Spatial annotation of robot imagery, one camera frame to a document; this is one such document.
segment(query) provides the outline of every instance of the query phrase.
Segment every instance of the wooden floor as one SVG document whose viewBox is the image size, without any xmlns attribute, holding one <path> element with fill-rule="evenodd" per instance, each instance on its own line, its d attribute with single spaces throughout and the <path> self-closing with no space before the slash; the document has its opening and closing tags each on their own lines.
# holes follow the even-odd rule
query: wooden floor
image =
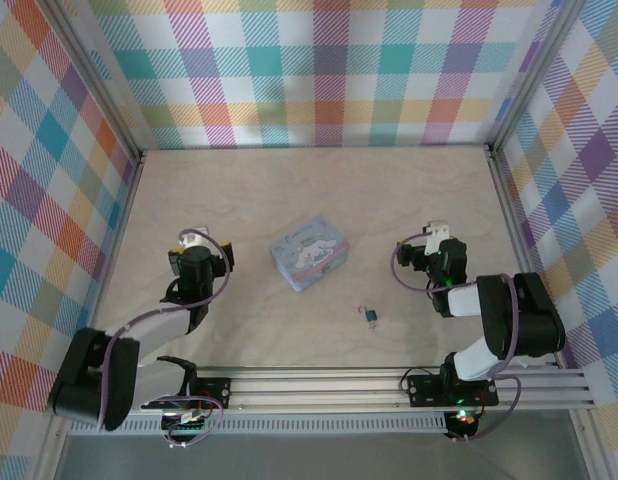
<svg viewBox="0 0 618 480">
<path fill-rule="evenodd" d="M 349 240 L 349 258 L 296 293 L 268 247 L 319 213 Z M 439 364 L 482 335 L 479 318 L 441 318 L 389 270 L 396 241 L 436 219 L 467 244 L 469 278 L 516 271 L 482 148 L 151 152 L 97 326 L 155 308 L 178 232 L 206 226 L 233 242 L 235 272 L 202 325 L 159 353 L 214 366 Z M 377 311 L 375 330 L 360 304 Z"/>
</svg>

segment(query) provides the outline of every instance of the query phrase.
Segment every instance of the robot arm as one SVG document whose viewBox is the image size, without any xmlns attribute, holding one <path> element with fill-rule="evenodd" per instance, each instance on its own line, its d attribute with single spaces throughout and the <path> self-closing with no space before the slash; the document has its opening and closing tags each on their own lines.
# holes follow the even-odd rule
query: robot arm
<svg viewBox="0 0 618 480">
<path fill-rule="evenodd" d="M 466 283 L 467 248 L 449 236 L 446 222 L 430 222 L 417 236 L 426 236 L 427 245 L 399 243 L 395 257 L 400 265 L 425 272 L 433 288 L 409 288 L 431 293 L 434 309 L 443 317 L 480 315 L 484 333 L 470 347 L 447 356 L 439 379 L 424 379 L 414 385 L 422 392 L 418 398 L 431 401 L 439 394 L 441 405 L 455 405 L 480 397 L 492 386 L 492 372 L 508 356 L 515 333 L 514 317 L 518 319 L 518 332 L 513 355 L 540 357 L 564 347 L 564 326 L 538 274 L 519 273 L 512 287 L 502 275 L 480 276 Z M 416 405 L 418 401 L 412 399 L 412 406 L 426 405 Z"/>
<path fill-rule="evenodd" d="M 518 300 L 519 330 L 514 355 L 541 357 L 562 350 L 565 329 L 549 294 L 537 273 L 514 276 Z M 504 360 L 512 339 L 512 311 L 509 288 L 499 275 L 482 276 L 475 285 L 448 293 L 454 317 L 480 315 L 484 337 L 454 356 L 458 378 L 484 380 Z"/>
<path fill-rule="evenodd" d="M 119 329 L 103 332 L 83 328 L 76 333 L 49 394 L 49 409 L 65 418 L 96 425 L 104 405 L 103 426 L 115 430 L 132 408 L 165 395 L 196 393 L 193 363 L 159 357 L 150 365 L 138 367 L 138 361 L 195 330 L 214 298 L 214 279 L 228 277 L 233 270 L 231 244 L 221 247 L 206 234 L 201 235 L 221 249 L 223 258 L 212 255 L 199 241 L 185 237 L 188 242 L 183 242 L 184 248 L 169 252 L 177 278 L 167 288 L 161 308 L 153 315 L 146 314 L 142 321 L 127 324 L 113 342 L 109 357 L 107 348 Z"/>
</svg>

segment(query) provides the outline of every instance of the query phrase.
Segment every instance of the cable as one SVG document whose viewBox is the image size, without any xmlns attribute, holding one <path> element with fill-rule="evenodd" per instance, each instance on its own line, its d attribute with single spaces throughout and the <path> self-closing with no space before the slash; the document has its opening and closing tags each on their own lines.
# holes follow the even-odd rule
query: cable
<svg viewBox="0 0 618 480">
<path fill-rule="evenodd" d="M 203 305 L 207 305 L 211 303 L 212 300 L 217 298 L 224 291 L 224 289 L 227 287 L 227 283 L 229 283 L 229 276 L 231 273 L 231 264 L 229 263 L 229 257 L 227 256 L 225 251 L 222 249 L 220 244 L 216 242 L 213 238 L 211 238 L 209 235 L 207 235 L 206 233 L 200 232 L 193 228 L 187 228 L 183 230 L 178 235 L 178 238 L 182 241 L 184 235 L 188 233 L 200 235 L 202 238 L 209 241 L 216 249 L 218 249 L 218 251 L 220 252 L 220 255 L 222 256 L 222 259 L 225 262 L 224 281 L 222 282 L 222 285 L 220 285 L 220 288 L 218 288 L 216 293 L 214 293 L 208 298 L 205 298 L 204 300 L 201 300 L 195 303 L 190 303 L 189 305 L 178 305 L 175 307 L 157 308 L 155 310 L 145 312 L 141 315 L 138 315 L 136 318 L 132 319 L 131 321 L 129 321 L 129 323 L 127 323 L 126 325 L 123 325 L 118 331 L 116 331 L 116 333 L 112 335 L 111 339 L 109 340 L 109 343 L 107 343 L 107 348 L 105 350 L 105 355 L 102 361 L 102 379 L 100 380 L 100 411 L 98 412 L 98 423 L 96 425 L 96 430 L 98 432 L 102 430 L 102 427 L 105 423 L 105 412 L 107 411 L 107 403 L 109 401 L 109 364 L 111 363 L 111 352 L 113 351 L 113 346 L 116 343 L 116 340 L 118 340 L 124 333 L 128 332 L 134 325 L 137 325 L 138 323 L 142 322 L 143 320 L 147 320 L 148 318 L 154 317 L 156 315 L 162 315 L 163 313 L 178 312 L 180 310 L 187 310 L 189 308 L 202 307 Z"/>
<path fill-rule="evenodd" d="M 427 282 L 427 286 L 425 288 L 427 289 L 427 297 L 429 298 L 429 300 L 433 300 L 433 295 L 429 293 L 430 286 L 431 286 L 431 279 L 429 279 L 429 281 Z"/>
<path fill-rule="evenodd" d="M 225 409 L 223 408 L 222 403 L 220 403 L 215 398 L 194 395 L 194 396 L 189 396 L 189 397 L 177 397 L 177 396 L 162 397 L 162 398 L 158 399 L 158 401 L 161 401 L 161 402 L 190 402 L 190 401 L 195 401 L 195 400 L 203 401 L 203 402 L 208 402 L 208 403 L 211 403 L 212 405 L 215 405 L 216 407 L 218 407 L 218 409 L 220 411 L 220 418 L 218 418 L 216 423 L 214 423 L 213 426 L 209 430 L 207 430 L 205 433 L 197 435 L 195 438 L 193 438 L 192 440 L 189 440 L 188 442 L 178 442 L 178 441 L 174 440 L 174 438 L 171 435 L 173 433 L 174 427 L 173 426 L 169 427 L 167 429 L 167 442 L 169 442 L 169 446 L 171 448 L 173 448 L 173 447 L 186 448 L 186 447 L 190 447 L 192 445 L 195 445 L 196 443 L 202 442 L 205 438 L 207 438 L 212 433 L 215 433 L 216 430 L 218 430 L 220 428 L 220 424 L 222 424 L 222 422 L 223 422 L 223 420 L 225 418 Z"/>
<path fill-rule="evenodd" d="M 478 392 L 478 396 L 480 397 L 480 401 L 482 402 L 482 409 L 480 410 L 480 415 L 478 418 L 482 417 L 485 414 L 485 407 L 487 406 L 487 401 L 485 399 L 485 394 L 482 392 Z"/>
<path fill-rule="evenodd" d="M 204 396 L 206 396 L 206 397 L 210 397 L 210 396 L 211 396 L 211 394 L 210 394 L 207 390 L 205 390 L 204 392 L 202 392 L 202 394 L 203 394 Z M 202 411 L 202 410 L 203 410 L 203 408 L 202 408 L 202 401 L 199 401 L 199 402 L 198 402 L 198 406 L 200 407 L 200 410 Z M 205 416 L 205 415 L 203 415 L 203 418 L 209 418 L 209 417 L 211 416 L 211 414 L 212 414 L 212 413 L 213 413 L 213 403 L 210 403 L 210 404 L 209 404 L 209 413 L 208 413 L 206 416 Z"/>
<path fill-rule="evenodd" d="M 409 375 L 409 372 L 412 370 L 422 370 L 425 373 L 428 373 L 431 376 L 435 375 L 433 373 L 431 373 L 429 370 L 425 370 L 423 367 L 411 367 L 410 369 L 408 369 L 405 374 L 402 376 L 402 378 L 400 379 L 400 382 L 398 383 L 398 389 L 400 389 L 403 393 L 406 393 L 407 395 L 409 395 L 409 393 L 404 389 L 404 387 L 402 386 L 402 384 L 405 381 L 405 378 L 407 378 L 407 375 Z"/>
<path fill-rule="evenodd" d="M 507 421 L 507 419 L 511 416 L 511 414 L 515 410 L 516 405 L 518 405 L 518 401 L 520 400 L 520 395 L 522 394 L 522 382 L 520 381 L 520 379 L 516 377 L 515 375 L 501 375 L 500 377 L 498 377 L 498 380 L 513 380 L 514 382 L 516 382 L 516 396 L 514 397 L 513 401 L 511 402 L 511 405 L 509 405 L 509 408 L 504 413 L 504 415 L 500 417 L 497 421 L 489 425 L 487 428 L 485 428 L 481 432 L 476 433 L 473 437 L 471 437 L 472 441 L 480 440 L 481 438 L 489 435 L 500 425 L 505 423 L 505 421 Z"/>
</svg>

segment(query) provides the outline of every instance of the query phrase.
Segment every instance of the light blue box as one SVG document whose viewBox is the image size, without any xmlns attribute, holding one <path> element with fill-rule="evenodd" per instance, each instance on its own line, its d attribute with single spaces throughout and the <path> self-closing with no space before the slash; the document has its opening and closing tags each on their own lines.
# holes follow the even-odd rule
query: light blue box
<svg viewBox="0 0 618 480">
<path fill-rule="evenodd" d="M 273 244 L 270 251 L 280 273 L 300 292 L 345 263 L 349 242 L 318 215 Z"/>
</svg>

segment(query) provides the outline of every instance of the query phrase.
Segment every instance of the plaid fabric backdrop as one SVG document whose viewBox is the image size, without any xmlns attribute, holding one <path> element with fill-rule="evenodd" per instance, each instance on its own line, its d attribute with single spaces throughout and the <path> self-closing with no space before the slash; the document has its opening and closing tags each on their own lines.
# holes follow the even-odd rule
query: plaid fabric backdrop
<svg viewBox="0 0 618 480">
<path fill-rule="evenodd" d="M 64 2 L 139 142 L 161 149 L 483 143 L 551 3 Z"/>
<path fill-rule="evenodd" d="M 589 0 L 505 153 L 567 356 L 618 460 L 618 0 Z"/>
<path fill-rule="evenodd" d="M 132 167 L 34 1 L 0 0 L 1 480 L 23 478 L 40 451 Z"/>
</svg>

